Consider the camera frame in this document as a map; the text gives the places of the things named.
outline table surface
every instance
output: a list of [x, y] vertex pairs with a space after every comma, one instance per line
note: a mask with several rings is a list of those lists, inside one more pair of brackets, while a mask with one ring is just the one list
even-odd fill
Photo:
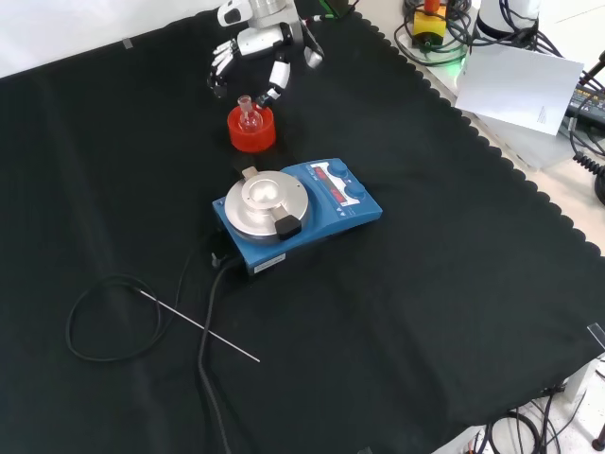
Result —
[[[393, 45], [393, 32], [403, 22], [401, 2], [390, 0], [361, 1], [356, 9], [364, 18], [377, 26], [385, 38]], [[473, 2], [478, 7], [480, 2]], [[578, 61], [585, 61], [590, 67], [591, 61], [596, 61], [603, 51], [602, 40], [599, 39], [602, 21], [605, 19], [605, 1], [591, 0], [590, 2], [563, 2], [550, 0], [543, 5], [543, 29], [563, 55]], [[448, 87], [441, 83], [451, 70], [441, 69], [436, 74], [425, 67], [416, 65], [425, 78], [431, 81], [433, 88], [441, 96], [455, 103], [456, 98]], [[601, 72], [600, 80], [605, 82], [605, 73]], [[538, 185], [553, 203], [556, 203], [565, 216], [574, 221], [576, 228], [581, 230], [586, 239], [596, 244], [605, 252], [605, 207], [595, 195], [595, 177], [571, 160], [566, 160], [555, 166], [536, 170], [520, 161], [513, 148], [504, 140], [497, 137], [476, 115], [466, 113], [481, 135], [490, 143], [501, 148], [516, 168], [523, 170], [526, 177]], [[603, 162], [591, 153], [591, 157]]]
[[[374, 28], [357, 15], [333, 25], [318, 33], [320, 71], [293, 62], [275, 152], [340, 157], [384, 214], [256, 279], [229, 276], [213, 327], [261, 359], [217, 342], [209, 352], [238, 453], [430, 452], [595, 356], [585, 327], [605, 320], [596, 249]], [[63, 330], [107, 273], [169, 302], [212, 228], [211, 201], [233, 184], [224, 119], [237, 94], [266, 88], [272, 65], [242, 63], [247, 76], [214, 99], [203, 82], [228, 34], [202, 14], [131, 50], [0, 82], [3, 451], [211, 452], [197, 330], [174, 323], [114, 367], [71, 356]], [[180, 308], [197, 319], [209, 268], [186, 280]], [[120, 352], [149, 334], [148, 301], [97, 302], [76, 330], [81, 349]]]

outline white wall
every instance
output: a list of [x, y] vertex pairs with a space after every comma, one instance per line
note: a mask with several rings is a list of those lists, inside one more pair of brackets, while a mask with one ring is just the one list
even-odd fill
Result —
[[218, 7], [224, 0], [0, 0], [0, 78]]

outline red cap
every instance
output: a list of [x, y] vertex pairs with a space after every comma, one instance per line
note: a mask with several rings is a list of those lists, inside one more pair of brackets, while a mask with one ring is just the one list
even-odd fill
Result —
[[439, 11], [440, 0], [424, 0], [424, 10], [429, 12]]
[[243, 132], [239, 128], [239, 117], [242, 114], [242, 110], [239, 106], [235, 107], [227, 117], [231, 143], [234, 147], [246, 153], [259, 153], [265, 151], [275, 143], [273, 112], [269, 107], [257, 109], [256, 104], [254, 104], [254, 109], [263, 117], [263, 127], [257, 132]]

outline glass vial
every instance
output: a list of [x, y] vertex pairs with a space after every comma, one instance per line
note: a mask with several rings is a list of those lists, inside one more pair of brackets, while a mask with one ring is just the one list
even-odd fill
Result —
[[242, 114], [239, 116], [239, 128], [243, 132], [257, 132], [263, 128], [263, 117], [252, 106], [252, 98], [248, 95], [237, 100]]

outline black wire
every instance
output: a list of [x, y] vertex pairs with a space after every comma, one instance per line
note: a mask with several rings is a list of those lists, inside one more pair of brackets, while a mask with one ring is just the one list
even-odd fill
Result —
[[574, 161], [576, 161], [582, 167], [586, 168], [592, 174], [596, 175], [597, 178], [605, 178], [605, 166], [602, 166], [602, 165], [596, 163], [595, 161], [590, 159], [588, 156], [580, 153], [578, 151], [578, 149], [576, 148], [576, 142], [574, 141], [574, 139], [581, 141], [581, 139], [579, 139], [578, 135], [576, 134], [576, 123], [578, 121], [579, 113], [581, 112], [584, 105], [586, 105], [586, 103], [589, 101], [589, 99], [592, 99], [594, 96], [595, 95], [587, 96], [579, 104], [578, 109], [574, 113], [574, 116], [573, 116], [574, 124], [570, 128], [571, 131], [569, 132], [569, 142], [571, 144], [572, 150], [574, 151], [574, 158], [573, 158]]
[[[565, 137], [566, 139], [569, 140], [569, 134], [566, 134], [563, 131], [560, 131], [560, 133], [563, 137]], [[590, 145], [588, 145], [586, 142], [584, 142], [577, 134], [574, 134], [574, 140], [577, 142], [576, 145], [587, 148], [587, 149], [591, 150], [594, 154], [601, 155], [601, 152], [597, 148], [592, 148]]]
[[550, 443], [559, 437], [559, 435], [562, 434], [562, 432], [567, 429], [569, 427], [569, 425], [574, 421], [574, 418], [576, 417], [576, 414], [578, 414], [578, 410], [579, 407], [582, 405], [582, 402], [584, 401], [584, 397], [586, 397], [586, 392], [584, 392], [584, 394], [582, 395], [582, 398], [579, 400], [578, 405], [576, 406], [576, 409], [574, 410], [573, 414], [571, 415], [571, 418], [569, 418], [569, 421], [567, 421], [567, 423], [562, 427], [561, 430], [559, 430], [558, 432], [555, 433], [554, 437], [551, 438], [550, 440], [548, 440], [548, 443], [546, 443], [546, 445], [550, 445]]
[[485, 446], [487, 445], [488, 440], [490, 438], [492, 438], [492, 428], [493, 428], [492, 424], [488, 424], [485, 427], [485, 434], [483, 436], [483, 440], [481, 441], [481, 445], [479, 446], [479, 450], [476, 452], [476, 454], [483, 454], [483, 451], [485, 450]]
[[493, 454], [500, 454], [500, 451], [498, 451], [495, 446], [495, 443], [493, 442], [493, 426], [495, 426], [498, 421], [506, 418], [515, 419], [517, 421], [517, 433], [519, 435], [519, 445], [521, 446], [521, 452], [523, 452], [523, 446], [521, 445], [521, 430], [518, 426], [519, 422], [525, 424], [527, 428], [531, 431], [531, 435], [533, 436], [534, 447], [531, 451], [531, 454], [538, 454], [540, 452], [540, 432], [538, 432], [538, 428], [536, 428], [536, 425], [533, 424], [533, 422], [527, 416], [525, 416], [524, 414], [520, 414], [519, 411], [507, 411], [505, 414], [503, 414], [491, 423], [492, 430], [490, 431], [490, 435], [488, 438], [490, 441], [490, 446], [492, 447]]
[[361, 0], [355, 0], [354, 3], [351, 5], [351, 7], [349, 9], [347, 9], [347, 12], [345, 12], [343, 15], [341, 15], [338, 19], [342, 20], [345, 17], [347, 17], [349, 14], [351, 14], [353, 11], [355, 11], [355, 7], [357, 6], [357, 4], [360, 2]]
[[515, 418], [517, 420], [517, 436], [519, 437], [519, 448], [521, 449], [521, 454], [525, 454], [525, 451], [523, 450], [523, 442], [521, 441], [521, 428], [519, 428], [519, 407], [517, 407], [517, 417]]
[[[184, 280], [185, 274], [187, 273], [187, 270], [191, 263], [191, 259], [194, 256], [195, 252], [199, 249], [199, 246], [201, 245], [202, 240], [203, 239], [199, 240], [196, 243], [195, 247], [192, 248], [192, 250], [189, 252], [189, 254], [187, 255], [187, 258], [185, 260], [185, 263], [182, 267], [181, 276], [179, 277], [179, 283], [177, 285], [177, 293], [175, 296], [175, 302], [173, 305], [174, 309], [176, 309], [179, 306], [179, 300], [181, 298], [182, 282]], [[174, 313], [170, 312], [168, 317], [166, 318], [165, 323], [163, 323], [162, 311], [161, 311], [162, 307], [156, 301], [154, 303], [155, 327], [153, 329], [153, 334], [151, 335], [151, 338], [149, 339], [149, 341], [147, 342], [146, 345], [135, 350], [134, 352], [131, 352], [131, 353], [128, 353], [128, 354], [122, 355], [122, 356], [115, 356], [115, 357], [94, 357], [92, 355], [87, 355], [87, 354], [80, 352], [74, 346], [74, 326], [76, 324], [78, 311], [79, 311], [82, 303], [87, 301], [90, 296], [97, 293], [98, 291], [101, 291], [101, 290], [107, 289], [107, 288], [112, 288], [112, 287], [127, 288], [136, 294], [139, 294], [139, 289], [141, 289], [141, 290], [144, 290], [149, 295], [151, 295], [154, 299], [157, 299], [155, 292], [153, 291], [153, 289], [150, 286], [148, 286], [142, 280], [137, 279], [136, 277], [133, 277], [133, 276], [129, 276], [127, 274], [112, 274], [112, 275], [106, 276], [106, 277], [102, 278], [101, 280], [99, 280], [98, 282], [96, 282], [92, 287], [85, 290], [78, 297], [78, 299], [72, 306], [72, 308], [69, 312], [69, 315], [67, 317], [67, 323], [65, 324], [65, 343], [67, 344], [67, 348], [76, 357], [78, 357], [82, 360], [90, 361], [90, 362], [109, 363], [109, 362], [126, 361], [128, 359], [134, 359], [139, 356], [142, 356], [144, 353], [148, 352], [153, 346], [155, 346], [158, 343], [158, 341], [160, 341], [160, 339], [164, 336], [166, 330], [168, 329], [168, 326], [170, 326], [170, 324], [172, 323], [172, 320], [174, 318]]]
[[548, 397], [548, 401], [546, 402], [546, 407], [544, 408], [544, 419], [543, 419], [543, 422], [542, 422], [542, 436], [540, 438], [540, 447], [542, 447], [542, 446], [544, 447], [544, 451], [541, 451], [541, 452], [543, 452], [544, 454], [547, 454], [547, 450], [548, 450], [548, 448], [546, 447], [547, 446], [547, 443], [546, 443], [546, 434], [548, 432], [548, 421], [550, 419], [549, 418], [549, 416], [550, 416], [550, 406], [552, 405], [552, 399], [554, 397], [555, 397], [555, 394], [552, 393]]
[[590, 139], [590, 137], [589, 137], [590, 141], [593, 142], [597, 146], [597, 148], [592, 148], [582, 138], [580, 138], [577, 133], [574, 133], [574, 139], [576, 139], [583, 147], [591, 150], [594, 154], [598, 154], [599, 156], [605, 157], [605, 152], [601, 151], [600, 145], [597, 142], [595, 142], [594, 139]]
[[[540, 408], [540, 406], [535, 402], [535, 401], [530, 401], [531, 405], [533, 405], [536, 409], [538, 409], [540, 411], [540, 413], [542, 415], [545, 414], [545, 411], [542, 410]], [[559, 437], [557, 436], [557, 430], [555, 430], [555, 426], [552, 424], [552, 421], [550, 421], [550, 418], [548, 418], [548, 424], [550, 425], [550, 430], [552, 431], [553, 434], [553, 438], [550, 439], [549, 443], [552, 442], [553, 440], [555, 441], [555, 446], [557, 447], [557, 452], [559, 454], [561, 454], [561, 444], [559, 443]]]
[[215, 276], [215, 280], [212, 283], [210, 288], [210, 296], [208, 298], [208, 309], [206, 311], [206, 321], [204, 323], [204, 332], [201, 335], [201, 342], [199, 343], [198, 350], [198, 372], [199, 378], [201, 379], [201, 383], [203, 385], [204, 391], [208, 395], [210, 402], [212, 403], [213, 410], [215, 412], [216, 421], [218, 422], [218, 429], [220, 431], [220, 437], [222, 439], [223, 447], [225, 449], [225, 454], [231, 454], [231, 449], [229, 448], [229, 441], [227, 439], [227, 431], [225, 430], [225, 425], [223, 423], [223, 418], [220, 413], [220, 407], [218, 406], [218, 401], [216, 400], [215, 392], [212, 389], [212, 383], [210, 382], [210, 378], [206, 374], [204, 369], [203, 361], [204, 361], [204, 351], [206, 349], [206, 342], [208, 340], [208, 333], [210, 332], [210, 325], [212, 322], [212, 312], [215, 305], [216, 298], [216, 290], [218, 289], [218, 284], [222, 279], [222, 276], [225, 274], [227, 270], [235, 268], [241, 263], [241, 257], [231, 259], [220, 268], [218, 273]]
[[[450, 63], [455, 63], [462, 61], [466, 55], [464, 52], [464, 47], [467, 46], [472, 48], [473, 46], [487, 46], [487, 45], [509, 45], [516, 47], [536, 47], [538, 38], [537, 38], [537, 20], [534, 21], [534, 26], [519, 28], [512, 21], [511, 14], [515, 14], [519, 16], [519, 14], [510, 10], [508, 0], [500, 0], [500, 8], [502, 10], [503, 17], [505, 21], [510, 24], [513, 29], [512, 33], [509, 35], [497, 39], [491, 40], [486, 37], [477, 36], [475, 30], [471, 31], [471, 16], [467, 13], [471, 6], [471, 2], [468, 0], [463, 1], [449, 1], [447, 3], [441, 3], [442, 6], [446, 6], [447, 10], [445, 16], [438, 14], [437, 12], [426, 11], [422, 9], [423, 5], [418, 0], [405, 0], [404, 1], [404, 23], [401, 24], [394, 32], [394, 41], [399, 47], [399, 50], [411, 61], [414, 61], [423, 66], [443, 66]], [[416, 12], [421, 12], [426, 16], [437, 17], [442, 19], [446, 23], [446, 27], [450, 34], [452, 35], [452, 41], [446, 44], [432, 45], [430, 43], [425, 43], [415, 37], [411, 30], [408, 27], [408, 24], [412, 21], [414, 14]], [[416, 45], [421, 48], [421, 51], [435, 52], [435, 53], [453, 53], [453, 52], [461, 52], [460, 55], [452, 58], [445, 59], [441, 61], [430, 61], [430, 60], [422, 60], [415, 56], [413, 53], [408, 51], [398, 40], [397, 34], [399, 31], [404, 28], [409, 39]], [[454, 42], [458, 42], [458, 45], [455, 47], [450, 47]]]
[[162, 328], [162, 311], [160, 310], [160, 304], [155, 303], [155, 326], [153, 328], [153, 334], [151, 335], [150, 340], [141, 348], [122, 355], [122, 356], [112, 356], [112, 357], [96, 357], [89, 354], [84, 354], [80, 352], [74, 346], [74, 325], [76, 324], [76, 319], [78, 318], [78, 311], [81, 308], [82, 303], [88, 301], [91, 295], [107, 288], [113, 287], [122, 287], [131, 290], [133, 293], [139, 294], [139, 288], [144, 290], [149, 295], [155, 298], [155, 292], [148, 286], [145, 282], [137, 279], [136, 277], [128, 276], [126, 274], [112, 274], [106, 276], [96, 282], [92, 287], [88, 288], [84, 291], [79, 298], [76, 300], [71, 310], [69, 311], [69, 315], [67, 316], [67, 323], [65, 324], [65, 343], [67, 344], [67, 348], [70, 352], [72, 352], [76, 357], [90, 362], [118, 362], [125, 361], [127, 359], [137, 358], [140, 355], [143, 355], [147, 352], [151, 347], [153, 347], [162, 337], [165, 332], [165, 329], [168, 327], [168, 323], [164, 325], [164, 329]]
[[601, 146], [601, 145], [598, 143], [598, 140], [596, 140], [596, 139], [595, 139], [595, 137], [592, 135], [592, 133], [590, 132], [590, 129], [588, 129], [588, 130], [586, 131], [586, 136], [589, 138], [589, 140], [590, 140], [590, 141], [591, 141], [593, 144], [595, 144], [595, 147], [597, 147], [597, 148], [598, 148], [598, 151], [594, 151], [593, 149], [591, 149], [591, 151], [592, 151], [593, 153], [600, 154], [601, 156], [605, 156], [605, 148], [603, 148], [603, 147], [602, 147], [602, 146]]

